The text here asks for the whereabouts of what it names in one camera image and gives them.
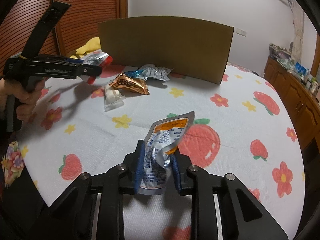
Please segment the person's left hand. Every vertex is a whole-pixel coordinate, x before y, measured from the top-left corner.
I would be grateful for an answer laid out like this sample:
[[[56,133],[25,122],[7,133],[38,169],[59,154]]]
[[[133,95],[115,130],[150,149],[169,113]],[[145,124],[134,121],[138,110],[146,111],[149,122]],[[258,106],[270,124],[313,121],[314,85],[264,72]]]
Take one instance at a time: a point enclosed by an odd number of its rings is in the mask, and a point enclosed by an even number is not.
[[[18,120],[28,120],[33,114],[33,110],[41,96],[41,91],[44,89],[47,80],[48,78],[45,77],[39,81],[36,84],[35,89],[28,93],[18,81],[1,79],[1,122],[4,122],[4,110],[7,104],[7,98],[10,95],[13,95],[22,103],[16,110]]]

